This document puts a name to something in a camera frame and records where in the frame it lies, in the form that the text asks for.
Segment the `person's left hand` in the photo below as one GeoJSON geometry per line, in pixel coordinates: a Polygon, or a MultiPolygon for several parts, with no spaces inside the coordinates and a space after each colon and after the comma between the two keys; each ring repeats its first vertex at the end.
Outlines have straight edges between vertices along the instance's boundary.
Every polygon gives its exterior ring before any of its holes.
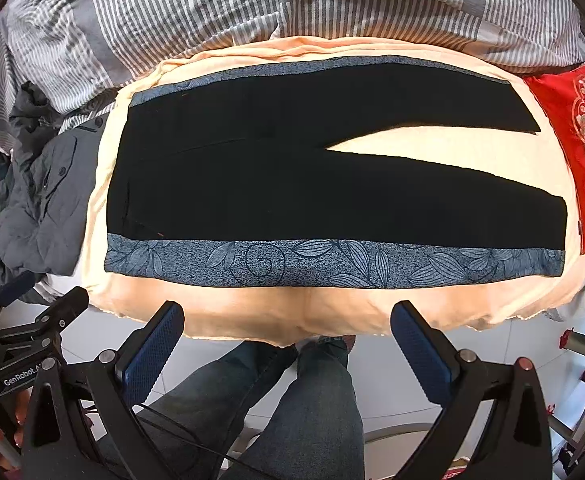
{"type": "MultiPolygon", "coordinates": [[[[24,434],[23,429],[24,429],[24,424],[26,423],[26,418],[27,418],[27,414],[28,414],[28,406],[29,406],[30,396],[31,396],[30,389],[20,391],[15,396],[15,418],[16,418],[16,423],[17,423],[17,430],[14,433],[14,437],[12,438],[12,440],[14,440],[15,446],[18,446],[18,448],[22,447],[23,434],[24,434]]],[[[1,428],[0,428],[0,442],[2,442],[4,439],[5,439],[4,431],[1,430],[1,428]]],[[[0,451],[0,467],[4,471],[9,471],[9,472],[20,471],[20,467],[12,464],[1,453],[1,451],[0,451]]]]}

